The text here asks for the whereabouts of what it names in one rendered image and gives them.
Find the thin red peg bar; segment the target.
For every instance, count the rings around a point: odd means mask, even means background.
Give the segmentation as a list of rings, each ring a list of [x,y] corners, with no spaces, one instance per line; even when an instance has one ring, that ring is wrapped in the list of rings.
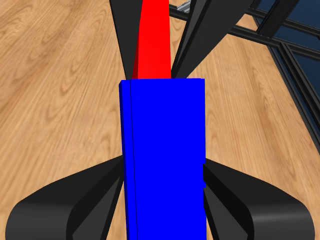
[[[133,79],[170,79],[169,0],[143,0]]]

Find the blue hollow socket block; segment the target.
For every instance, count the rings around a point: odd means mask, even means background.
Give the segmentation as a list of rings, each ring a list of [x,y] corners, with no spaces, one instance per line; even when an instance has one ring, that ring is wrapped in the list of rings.
[[[205,81],[119,84],[127,240],[206,240]]]

